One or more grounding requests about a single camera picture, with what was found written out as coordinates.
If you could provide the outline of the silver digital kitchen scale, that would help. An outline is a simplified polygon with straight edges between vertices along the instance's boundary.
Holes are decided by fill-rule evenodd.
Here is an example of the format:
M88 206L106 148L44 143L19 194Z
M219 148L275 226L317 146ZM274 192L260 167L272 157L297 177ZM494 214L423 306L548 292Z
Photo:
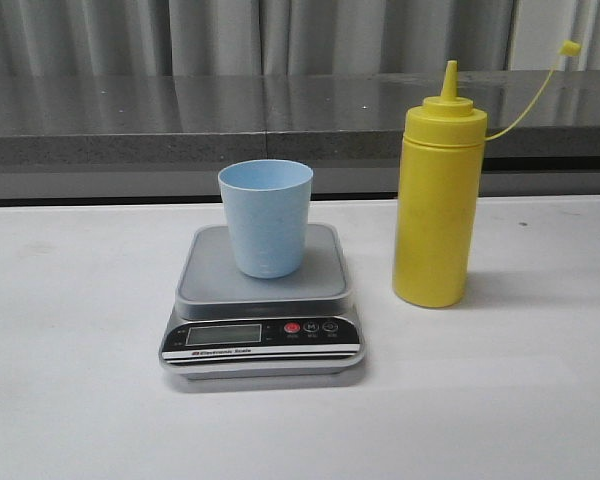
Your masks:
M159 348L166 372L193 381L333 375L365 354L333 226L309 224L302 265L276 279L237 268L227 227L195 233Z

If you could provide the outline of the light blue plastic cup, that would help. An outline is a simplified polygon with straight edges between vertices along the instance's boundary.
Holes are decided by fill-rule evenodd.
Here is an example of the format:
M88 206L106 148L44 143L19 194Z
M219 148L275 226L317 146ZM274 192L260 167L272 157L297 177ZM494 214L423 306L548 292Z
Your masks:
M313 170L281 159L249 160L218 173L231 247L240 271L273 279L303 260Z

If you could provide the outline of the grey curtain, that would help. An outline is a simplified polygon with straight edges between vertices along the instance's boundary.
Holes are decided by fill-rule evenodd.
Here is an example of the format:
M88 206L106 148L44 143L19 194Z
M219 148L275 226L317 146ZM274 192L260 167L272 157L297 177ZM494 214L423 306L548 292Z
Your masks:
M600 1L0 1L0 75L600 70Z

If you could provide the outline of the yellow squeeze bottle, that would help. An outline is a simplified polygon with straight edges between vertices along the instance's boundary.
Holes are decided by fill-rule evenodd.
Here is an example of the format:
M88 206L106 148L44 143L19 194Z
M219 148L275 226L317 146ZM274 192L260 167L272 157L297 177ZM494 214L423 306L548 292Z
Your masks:
M458 94L458 63L439 94L405 115L392 287L402 300L444 308L464 296L488 115Z

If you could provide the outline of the grey stone counter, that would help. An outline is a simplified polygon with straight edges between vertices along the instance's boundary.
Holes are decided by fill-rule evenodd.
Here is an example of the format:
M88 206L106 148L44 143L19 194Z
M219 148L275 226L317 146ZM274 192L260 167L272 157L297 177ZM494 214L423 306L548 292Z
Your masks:
M438 73L0 76L0 205L211 201L217 172L294 159L319 198L397 190L406 111ZM489 116L485 196L600 194L600 71L464 72Z

